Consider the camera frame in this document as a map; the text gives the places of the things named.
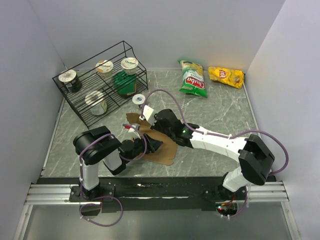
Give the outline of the brown cardboard box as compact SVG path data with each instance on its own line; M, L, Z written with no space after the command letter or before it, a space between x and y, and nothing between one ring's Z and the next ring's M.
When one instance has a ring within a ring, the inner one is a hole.
M162 145L154 153L147 153L142 160L165 166L172 165L176 157L178 145L164 133L151 129L151 125L145 120L140 120L139 116L138 113L127 113L126 119L131 125L139 124L139 131L141 133L147 134L154 140L162 141Z

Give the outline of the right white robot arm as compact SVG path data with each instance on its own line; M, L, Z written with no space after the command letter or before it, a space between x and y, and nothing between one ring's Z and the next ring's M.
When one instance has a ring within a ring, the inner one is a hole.
M230 199L248 184L263 186L267 181L275 157L259 136L219 136L202 126L182 123L171 109L144 110L143 115L151 129L167 135L177 145L218 153L239 163L238 168L225 174L218 187L223 199Z

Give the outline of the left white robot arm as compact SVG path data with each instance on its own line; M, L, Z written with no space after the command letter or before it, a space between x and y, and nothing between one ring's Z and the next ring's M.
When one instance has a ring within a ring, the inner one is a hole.
M155 153L163 144L161 140L140 132L137 123L122 126L128 130L131 139L119 141L106 126L101 126L82 132L73 140L79 157L80 195L87 201L94 201L102 195L98 176L100 162L115 176L126 169L127 163Z

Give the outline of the small white yogurt cup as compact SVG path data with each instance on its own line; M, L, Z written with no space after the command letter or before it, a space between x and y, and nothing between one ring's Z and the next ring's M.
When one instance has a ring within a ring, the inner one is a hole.
M138 107L141 108L142 105L145 103L146 97L143 94L135 94L132 97L132 102Z

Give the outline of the green Chuba chips bag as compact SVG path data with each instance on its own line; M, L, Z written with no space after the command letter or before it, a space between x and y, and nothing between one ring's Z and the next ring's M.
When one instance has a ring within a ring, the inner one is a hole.
M207 98L203 66L187 60L178 62L182 67L182 86L179 91Z

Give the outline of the green snack bag in rack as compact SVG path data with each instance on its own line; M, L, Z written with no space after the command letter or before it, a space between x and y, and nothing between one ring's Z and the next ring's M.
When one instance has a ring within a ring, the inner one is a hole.
M124 70L113 77L117 93L123 98L129 98L137 92L136 74L127 74Z

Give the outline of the Chobani yogurt cup on rack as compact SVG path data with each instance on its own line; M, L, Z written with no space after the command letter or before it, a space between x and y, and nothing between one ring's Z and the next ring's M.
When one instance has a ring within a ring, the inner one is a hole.
M139 61L135 57L126 57L121 61L121 67L127 75L134 75L138 65Z

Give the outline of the white cup lower rack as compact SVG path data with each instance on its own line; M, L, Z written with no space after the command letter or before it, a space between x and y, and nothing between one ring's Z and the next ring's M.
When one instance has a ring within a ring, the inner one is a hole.
M105 95L101 91L94 90L89 92L84 100L93 115L100 116L107 112L108 105Z

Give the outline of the yellow Lays chips bag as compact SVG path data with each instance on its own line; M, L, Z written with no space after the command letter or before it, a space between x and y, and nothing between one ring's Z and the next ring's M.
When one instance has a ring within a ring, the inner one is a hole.
M241 89L244 83L244 73L241 70L210 66L208 75L212 81L216 81L237 89Z

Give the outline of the orange yogurt cup on rack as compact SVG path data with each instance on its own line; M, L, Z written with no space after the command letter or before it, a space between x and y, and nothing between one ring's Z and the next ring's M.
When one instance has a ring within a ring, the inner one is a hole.
M95 70L106 79L112 76L113 68L114 64L108 60L101 60L95 65Z

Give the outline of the dark yogurt cup on rack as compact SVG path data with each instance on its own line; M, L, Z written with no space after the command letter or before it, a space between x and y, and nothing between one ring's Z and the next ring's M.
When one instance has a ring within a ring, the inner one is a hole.
M58 80L62 82L71 93L78 92L82 87L82 83L79 80L77 72L73 69L62 72L58 76Z

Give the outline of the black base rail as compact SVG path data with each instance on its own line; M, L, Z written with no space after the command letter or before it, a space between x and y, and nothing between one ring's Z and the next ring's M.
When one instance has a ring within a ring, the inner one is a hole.
M80 194L71 187L72 203L101 204L103 213L152 210L215 211L216 204L244 200L245 187L230 192L222 187L222 177L101 177L93 193Z

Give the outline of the aluminium extrusion rail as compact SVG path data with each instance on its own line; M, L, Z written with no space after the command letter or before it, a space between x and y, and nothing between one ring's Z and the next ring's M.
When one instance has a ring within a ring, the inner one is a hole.
M24 201L25 205L69 204L71 187L68 184L31 184Z

